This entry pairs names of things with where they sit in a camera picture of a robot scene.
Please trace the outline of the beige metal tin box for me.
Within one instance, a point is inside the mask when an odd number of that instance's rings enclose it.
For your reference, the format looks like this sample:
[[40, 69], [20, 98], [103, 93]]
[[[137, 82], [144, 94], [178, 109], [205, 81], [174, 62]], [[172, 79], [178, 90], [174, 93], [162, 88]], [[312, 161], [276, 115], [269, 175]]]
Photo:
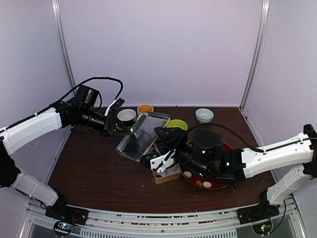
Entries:
[[[170, 151], [168, 147], [155, 143], [152, 145], [148, 153], [159, 152], [161, 155], [163, 155], [163, 154], [166, 154], [168, 151]], [[170, 169], [167, 169], [165, 172], [157, 173], [152, 171], [152, 174], [153, 174], [155, 183], [162, 184], [168, 181], [178, 179], [181, 174], [181, 169], [179, 164], [177, 163], [175, 166], [173, 166]]]

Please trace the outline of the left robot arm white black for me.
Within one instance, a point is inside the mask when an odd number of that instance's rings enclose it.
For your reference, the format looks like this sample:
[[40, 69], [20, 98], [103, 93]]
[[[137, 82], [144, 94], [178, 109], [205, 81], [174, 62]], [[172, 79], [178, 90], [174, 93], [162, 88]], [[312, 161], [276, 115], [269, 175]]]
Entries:
[[27, 196], [37, 199], [46, 206], [52, 206], [52, 212], [60, 220], [67, 220], [71, 216], [71, 209], [59, 201], [61, 196], [48, 185], [37, 181], [18, 168], [12, 155], [26, 144], [52, 131], [65, 128], [69, 125], [82, 125], [102, 136], [129, 135], [130, 129], [123, 132], [116, 130], [117, 125], [123, 125], [117, 118], [124, 100], [114, 100], [106, 109], [105, 114], [93, 111], [86, 103], [75, 101], [60, 102], [49, 109], [32, 115], [27, 120], [12, 127], [0, 130], [0, 185], [12, 187]]

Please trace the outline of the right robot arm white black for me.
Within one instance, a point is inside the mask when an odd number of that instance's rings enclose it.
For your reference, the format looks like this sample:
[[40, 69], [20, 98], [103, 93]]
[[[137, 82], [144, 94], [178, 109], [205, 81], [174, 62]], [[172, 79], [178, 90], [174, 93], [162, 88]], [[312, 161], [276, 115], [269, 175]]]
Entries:
[[317, 176], [317, 132], [311, 124], [303, 127], [303, 132], [275, 144], [225, 152], [223, 139], [199, 125], [191, 143], [187, 143], [188, 132], [181, 128], [155, 128], [155, 133], [168, 149], [164, 155], [150, 160], [154, 172], [163, 172], [175, 163], [181, 163], [203, 178], [214, 178], [225, 185], [236, 184], [258, 174], [293, 165], [276, 185], [264, 193], [266, 200], [254, 207], [254, 215], [264, 219], [273, 211], [273, 206], [297, 190], [301, 184]]

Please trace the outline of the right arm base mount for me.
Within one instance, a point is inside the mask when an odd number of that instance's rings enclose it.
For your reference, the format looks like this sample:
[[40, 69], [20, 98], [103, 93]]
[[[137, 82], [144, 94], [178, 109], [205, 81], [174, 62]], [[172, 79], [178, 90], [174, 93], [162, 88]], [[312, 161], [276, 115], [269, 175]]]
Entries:
[[240, 225], [250, 223], [253, 232], [260, 236], [269, 235], [273, 231], [271, 219], [277, 215], [279, 215], [278, 206], [261, 208], [259, 205], [255, 205], [237, 210]]

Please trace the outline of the beige bear tin lid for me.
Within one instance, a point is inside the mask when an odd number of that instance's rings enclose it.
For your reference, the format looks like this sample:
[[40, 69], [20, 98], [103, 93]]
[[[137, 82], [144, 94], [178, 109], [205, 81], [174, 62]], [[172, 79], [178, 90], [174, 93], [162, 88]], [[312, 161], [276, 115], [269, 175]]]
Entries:
[[116, 152], [133, 161], [140, 161], [158, 138], [155, 128], [165, 127], [169, 120], [169, 114], [157, 112], [146, 112], [138, 116], [131, 133], [118, 144]]

